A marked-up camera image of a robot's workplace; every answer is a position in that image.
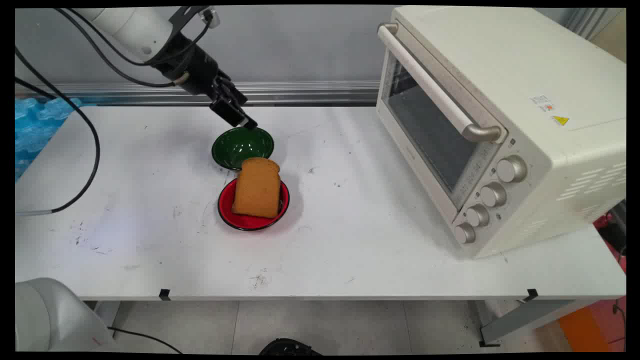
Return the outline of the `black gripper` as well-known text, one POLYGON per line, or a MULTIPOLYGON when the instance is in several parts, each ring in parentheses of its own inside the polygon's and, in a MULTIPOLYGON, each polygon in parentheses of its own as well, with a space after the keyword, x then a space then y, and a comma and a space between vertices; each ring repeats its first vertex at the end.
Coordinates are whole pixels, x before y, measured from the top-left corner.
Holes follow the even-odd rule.
POLYGON ((199 45, 194 45, 178 55, 178 52, 187 48, 190 42, 181 32, 173 33, 160 51, 150 59, 151 67, 171 81, 178 80, 188 73, 189 77, 179 84, 179 87, 191 95, 217 97, 209 107, 231 127, 242 126, 249 130, 258 127, 258 123, 242 109, 247 97, 237 89, 233 80, 220 70, 218 63, 208 53, 199 45), (218 96, 214 86, 216 77, 218 91, 224 95, 218 96))

